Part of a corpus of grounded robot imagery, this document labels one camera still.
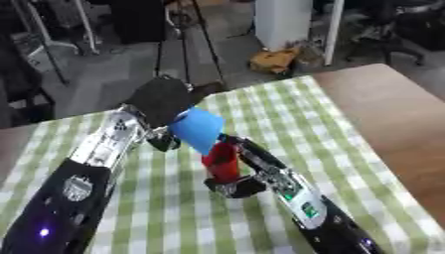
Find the robotic hand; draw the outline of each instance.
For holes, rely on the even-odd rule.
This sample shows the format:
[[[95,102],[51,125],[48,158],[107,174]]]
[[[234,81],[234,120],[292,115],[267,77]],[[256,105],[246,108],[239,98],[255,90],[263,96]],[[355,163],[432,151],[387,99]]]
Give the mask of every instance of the robotic hand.
[[[178,148],[180,140],[167,126],[217,85],[194,88],[161,76],[136,90],[54,170],[10,226],[0,253],[83,253],[125,154],[144,140],[164,152]]]
[[[239,158],[256,172],[229,184],[205,184],[228,198],[243,198],[270,188],[290,211],[292,220],[319,254],[381,254],[383,251],[349,216],[306,179],[248,139],[220,135],[236,145]]]

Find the green checkered tablecloth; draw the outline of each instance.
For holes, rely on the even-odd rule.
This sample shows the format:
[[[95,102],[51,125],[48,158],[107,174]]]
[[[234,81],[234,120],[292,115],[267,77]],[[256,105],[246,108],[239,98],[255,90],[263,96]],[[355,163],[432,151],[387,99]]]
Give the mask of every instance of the green checkered tablecloth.
[[[388,253],[445,253],[440,226],[312,77],[212,95],[200,107],[302,173]],[[0,192],[1,235],[103,116],[39,125]],[[164,154],[143,144],[124,166],[90,253],[312,253],[270,191],[243,200],[209,192],[201,157],[186,145]]]

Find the tripod leg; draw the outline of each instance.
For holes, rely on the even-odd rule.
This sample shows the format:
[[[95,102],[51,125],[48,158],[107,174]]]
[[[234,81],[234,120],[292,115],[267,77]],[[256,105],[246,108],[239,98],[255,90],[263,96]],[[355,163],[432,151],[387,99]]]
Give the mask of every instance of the tripod leg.
[[[184,61],[184,71],[186,72],[186,82],[191,83],[190,81],[190,70],[189,70],[189,56],[187,52],[187,32],[184,28],[183,24],[183,3],[181,0],[177,1],[178,3],[178,10],[179,10],[179,29],[181,31],[181,44],[183,46],[183,61]]]
[[[158,56],[156,58],[156,66],[155,66],[155,76],[159,76],[159,71],[161,69],[161,57],[162,57],[162,46],[164,42],[160,41],[158,43]]]
[[[212,59],[214,61],[215,67],[217,68],[218,75],[220,76],[220,80],[221,80],[222,83],[225,84],[225,80],[224,80],[224,77],[223,77],[223,71],[221,70],[220,62],[218,60],[217,54],[215,53],[214,46],[212,45],[212,41],[210,39],[209,32],[207,31],[206,21],[203,18],[203,14],[201,13],[200,6],[198,5],[197,0],[192,0],[192,4],[193,4],[193,7],[195,9],[195,12],[197,13],[198,22],[200,23],[201,30],[203,30],[204,37],[205,37],[206,42],[208,44],[209,50],[211,51]]]

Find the gray carpet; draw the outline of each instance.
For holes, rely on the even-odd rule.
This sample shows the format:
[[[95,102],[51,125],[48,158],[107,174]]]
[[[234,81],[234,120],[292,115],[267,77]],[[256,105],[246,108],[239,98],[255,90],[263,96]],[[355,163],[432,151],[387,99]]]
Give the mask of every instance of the gray carpet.
[[[274,79],[271,75],[253,72],[246,67],[248,59],[261,49],[253,35],[227,38],[248,28],[252,18],[249,4],[206,7],[203,13],[229,89]],[[103,29],[100,35],[104,37],[100,56],[79,57],[70,50],[53,49],[64,74],[71,81],[68,86],[59,83],[45,55],[36,56],[36,61],[40,62],[37,68],[45,72],[44,88],[57,102],[58,118],[110,108],[153,77],[156,44],[120,46],[109,27]],[[188,30],[188,47],[192,82],[199,84],[218,79],[199,26]],[[353,63],[346,63],[343,55],[348,49],[342,44],[339,46],[332,66],[297,69],[295,75],[382,62],[379,55],[370,54],[357,58]],[[425,66],[416,66],[412,61],[406,61],[405,56],[394,56],[393,66],[426,90],[445,98],[445,53],[423,52],[426,54]],[[176,39],[169,40],[164,53],[162,72],[184,78],[181,43]]]

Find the led light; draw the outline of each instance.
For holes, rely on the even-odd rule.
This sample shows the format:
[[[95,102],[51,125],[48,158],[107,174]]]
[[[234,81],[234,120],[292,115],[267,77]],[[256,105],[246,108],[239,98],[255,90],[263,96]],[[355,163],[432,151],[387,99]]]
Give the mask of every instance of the led light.
[[[43,228],[40,230],[40,236],[45,237],[50,234],[50,230],[48,228]]]
[[[294,196],[293,195],[291,195],[291,194],[285,194],[284,195],[284,198],[286,199],[286,200],[291,200],[292,198],[293,198]]]
[[[365,244],[366,244],[367,246],[371,246],[371,245],[372,245],[372,241],[369,240],[369,239],[367,239],[367,238],[365,238]]]

